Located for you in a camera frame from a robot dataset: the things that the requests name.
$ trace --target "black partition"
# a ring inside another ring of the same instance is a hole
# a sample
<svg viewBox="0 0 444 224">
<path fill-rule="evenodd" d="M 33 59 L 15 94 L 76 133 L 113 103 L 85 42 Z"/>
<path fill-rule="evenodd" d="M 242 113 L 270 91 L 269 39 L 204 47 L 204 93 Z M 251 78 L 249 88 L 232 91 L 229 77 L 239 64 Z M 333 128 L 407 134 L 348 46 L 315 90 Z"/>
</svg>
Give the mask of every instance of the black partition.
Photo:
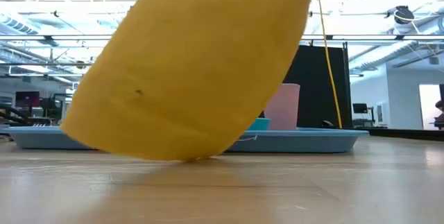
<svg viewBox="0 0 444 224">
<path fill-rule="evenodd" d="M 352 127 L 350 76 L 344 48 L 329 48 L 330 63 L 344 128 Z M 300 85 L 298 127 L 319 128 L 323 121 L 338 126 L 325 48 L 299 46 L 284 83 Z"/>
</svg>

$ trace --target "wooden table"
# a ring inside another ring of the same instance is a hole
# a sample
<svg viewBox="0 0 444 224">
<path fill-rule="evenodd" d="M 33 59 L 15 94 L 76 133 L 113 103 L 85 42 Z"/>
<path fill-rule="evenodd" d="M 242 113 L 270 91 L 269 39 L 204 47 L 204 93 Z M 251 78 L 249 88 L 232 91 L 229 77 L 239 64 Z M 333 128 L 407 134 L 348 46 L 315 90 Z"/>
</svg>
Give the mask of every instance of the wooden table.
<svg viewBox="0 0 444 224">
<path fill-rule="evenodd" d="M 3 142 L 0 165 L 2 224 L 444 221 L 444 142 L 369 137 L 351 154 L 194 164 Z"/>
</svg>

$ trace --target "pink container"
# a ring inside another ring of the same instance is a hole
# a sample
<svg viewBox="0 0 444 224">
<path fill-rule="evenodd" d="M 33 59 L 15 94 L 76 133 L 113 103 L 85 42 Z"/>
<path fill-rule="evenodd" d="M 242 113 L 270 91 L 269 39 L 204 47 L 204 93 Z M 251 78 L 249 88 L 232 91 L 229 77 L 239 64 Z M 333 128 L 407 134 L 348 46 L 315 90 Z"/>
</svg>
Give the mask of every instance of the pink container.
<svg viewBox="0 0 444 224">
<path fill-rule="evenodd" d="M 295 130 L 298 125 L 300 86 L 282 84 L 264 110 L 269 130 Z"/>
</svg>

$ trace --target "yellow object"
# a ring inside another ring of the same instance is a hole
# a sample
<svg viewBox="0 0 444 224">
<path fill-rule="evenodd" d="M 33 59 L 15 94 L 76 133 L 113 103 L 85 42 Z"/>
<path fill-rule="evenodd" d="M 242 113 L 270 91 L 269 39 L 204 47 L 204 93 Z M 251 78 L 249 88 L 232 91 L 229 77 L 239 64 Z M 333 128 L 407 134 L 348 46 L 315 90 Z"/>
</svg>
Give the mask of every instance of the yellow object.
<svg viewBox="0 0 444 224">
<path fill-rule="evenodd" d="M 148 160 L 229 148 L 281 84 L 310 0 L 138 0 L 88 71 L 70 137 Z"/>
<path fill-rule="evenodd" d="M 338 118 L 339 128 L 342 129 L 341 111 L 339 109 L 338 95 L 336 93 L 336 85 L 334 84 L 332 66 L 330 64 L 330 55 L 328 53 L 327 33 L 325 33 L 325 24 L 324 24 L 324 16 L 323 16 L 323 11 L 322 11 L 322 3 L 321 3 L 321 0 L 318 0 L 318 2 L 319 2 L 319 13 L 321 14 L 322 34 L 323 34 L 323 37 L 324 37 L 325 59 L 327 60 L 328 74 L 330 76 L 330 83 L 332 84 L 333 97 L 334 97 L 334 106 L 336 108 L 336 116 Z"/>
</svg>

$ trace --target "blue tray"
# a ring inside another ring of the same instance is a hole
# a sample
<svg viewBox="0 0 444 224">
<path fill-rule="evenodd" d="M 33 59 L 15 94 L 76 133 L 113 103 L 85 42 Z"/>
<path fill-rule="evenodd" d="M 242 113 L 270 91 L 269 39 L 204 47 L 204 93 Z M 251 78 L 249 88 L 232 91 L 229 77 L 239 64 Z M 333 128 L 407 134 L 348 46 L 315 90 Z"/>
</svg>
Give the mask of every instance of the blue tray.
<svg viewBox="0 0 444 224">
<path fill-rule="evenodd" d="M 70 139 L 59 127 L 15 127 L 3 130 L 21 148 L 89 150 Z M 294 131 L 248 130 L 228 152 L 344 153 L 367 131 L 299 128 Z"/>
<path fill-rule="evenodd" d="M 298 128 L 291 131 L 245 131 L 228 152 L 242 153 L 344 153 L 368 131 Z"/>
</svg>

